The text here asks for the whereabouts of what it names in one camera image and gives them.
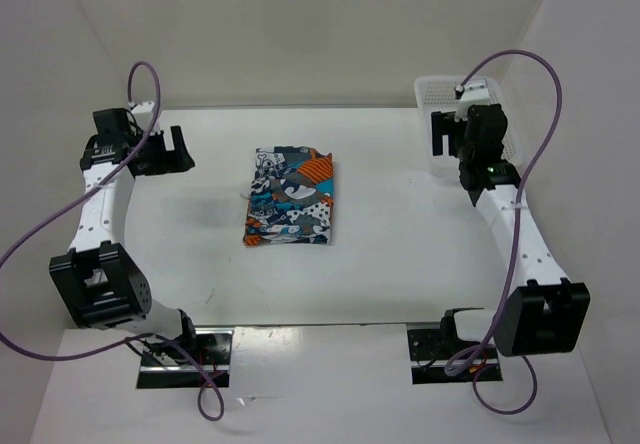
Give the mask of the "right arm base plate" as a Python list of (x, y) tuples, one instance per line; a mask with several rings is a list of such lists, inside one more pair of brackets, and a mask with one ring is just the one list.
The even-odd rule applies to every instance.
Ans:
[(479, 382), (503, 380), (498, 354), (492, 347), (487, 348), (469, 370), (448, 376), (444, 372), (446, 362), (473, 342), (462, 341), (456, 335), (444, 337), (439, 323), (408, 325), (406, 334), (414, 385), (471, 383), (478, 371), (481, 371)]

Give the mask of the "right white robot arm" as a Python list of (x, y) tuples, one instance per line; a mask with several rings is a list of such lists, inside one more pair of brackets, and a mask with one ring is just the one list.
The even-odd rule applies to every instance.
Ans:
[(498, 104), (431, 115), (432, 151), (458, 161), (459, 182), (488, 224), (507, 268), (488, 328), (505, 357), (572, 351), (591, 301), (552, 257), (528, 207), (524, 180), (503, 156), (507, 117)]

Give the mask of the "colourful patterned shorts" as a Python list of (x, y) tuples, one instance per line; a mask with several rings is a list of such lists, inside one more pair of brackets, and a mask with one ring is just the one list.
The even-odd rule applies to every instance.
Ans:
[(306, 146), (260, 147), (255, 151), (245, 246), (327, 244), (333, 208), (331, 154)]

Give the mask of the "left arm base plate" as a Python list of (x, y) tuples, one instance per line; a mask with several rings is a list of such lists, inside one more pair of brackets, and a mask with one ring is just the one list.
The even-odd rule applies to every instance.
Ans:
[[(219, 388), (227, 388), (234, 331), (232, 328), (197, 327), (191, 357), (213, 378)], [(136, 382), (137, 389), (196, 389), (206, 380), (169, 344), (143, 344)]]

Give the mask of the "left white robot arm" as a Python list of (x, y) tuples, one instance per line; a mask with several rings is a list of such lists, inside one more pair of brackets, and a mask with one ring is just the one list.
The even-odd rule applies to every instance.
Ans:
[(143, 135), (154, 107), (147, 101), (94, 112), (96, 133), (80, 160), (89, 198), (67, 252), (51, 258), (49, 274), (77, 327), (149, 333), (154, 353), (185, 364), (200, 349), (191, 319), (153, 298), (148, 279), (124, 247), (136, 178), (186, 172), (195, 165), (180, 127), (171, 129), (172, 150), (163, 131)]

